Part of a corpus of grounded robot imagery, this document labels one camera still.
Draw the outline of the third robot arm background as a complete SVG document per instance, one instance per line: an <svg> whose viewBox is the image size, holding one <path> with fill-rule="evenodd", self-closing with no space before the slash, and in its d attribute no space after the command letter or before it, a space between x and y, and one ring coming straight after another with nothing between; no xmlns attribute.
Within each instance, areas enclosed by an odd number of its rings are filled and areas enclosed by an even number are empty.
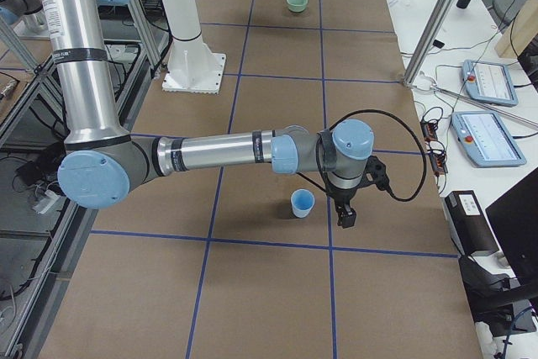
<svg viewBox="0 0 538 359"><path fill-rule="evenodd" d="M47 30L41 0L1 0L1 18L10 26L22 20L25 27L35 34Z"/></svg>

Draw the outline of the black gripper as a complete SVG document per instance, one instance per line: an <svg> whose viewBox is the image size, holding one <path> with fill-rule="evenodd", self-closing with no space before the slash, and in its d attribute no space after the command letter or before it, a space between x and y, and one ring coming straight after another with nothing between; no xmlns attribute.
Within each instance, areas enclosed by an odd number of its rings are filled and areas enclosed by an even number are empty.
<svg viewBox="0 0 538 359"><path fill-rule="evenodd" d="M327 186L328 195L338 206L338 225L342 229L349 229L355 225L356 211L351 207L351 200L359 189L359 186L352 188L340 188L334 184Z"/></svg>

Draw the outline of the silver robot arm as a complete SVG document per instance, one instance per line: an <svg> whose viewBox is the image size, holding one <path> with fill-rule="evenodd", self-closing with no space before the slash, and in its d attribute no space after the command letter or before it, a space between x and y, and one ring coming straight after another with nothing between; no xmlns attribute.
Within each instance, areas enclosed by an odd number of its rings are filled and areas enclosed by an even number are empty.
<svg viewBox="0 0 538 359"><path fill-rule="evenodd" d="M203 40L195 0L162 0L170 30L164 98L148 120L153 135L134 135L119 121L98 2L40 0L61 82L69 133L57 179L61 191L88 209L123 201L137 187L174 172L268 163L279 174L318 172L338 223L356 220L351 200L367 180L374 136L357 119L310 133L299 126L235 135L173 135L195 117L173 101L175 91L217 93L226 57Z"/></svg>

